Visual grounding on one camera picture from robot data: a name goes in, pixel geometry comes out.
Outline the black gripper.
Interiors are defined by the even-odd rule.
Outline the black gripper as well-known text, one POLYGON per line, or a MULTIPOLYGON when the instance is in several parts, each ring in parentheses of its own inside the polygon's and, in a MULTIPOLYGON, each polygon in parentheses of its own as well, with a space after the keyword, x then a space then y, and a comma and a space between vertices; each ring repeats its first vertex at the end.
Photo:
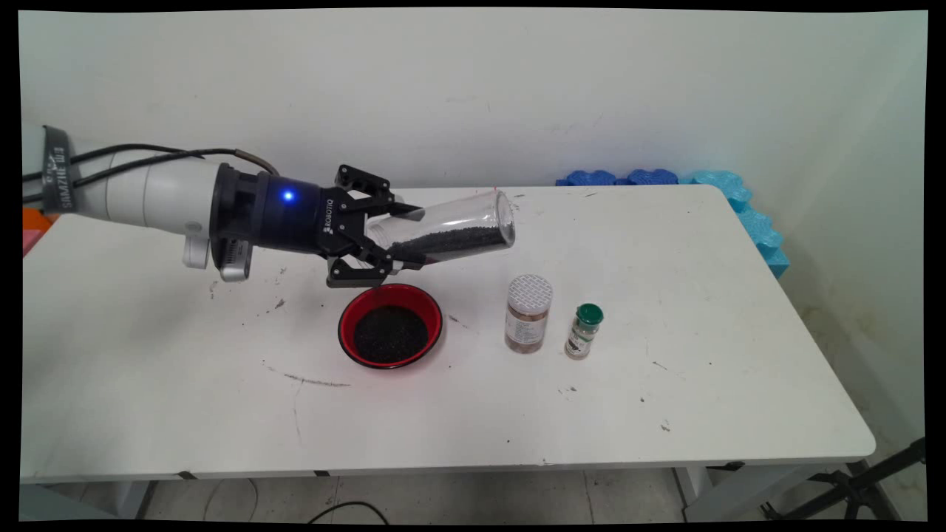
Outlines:
POLYGON ((426 265, 425 253, 393 242, 378 225, 336 227, 334 221, 337 206, 344 214, 390 215, 415 222, 422 221, 425 209, 396 198, 389 180, 354 166, 340 166, 334 186, 322 188, 220 165, 211 198, 211 255, 225 256, 228 242, 239 240, 327 257, 328 287, 379 287, 402 270, 426 265))

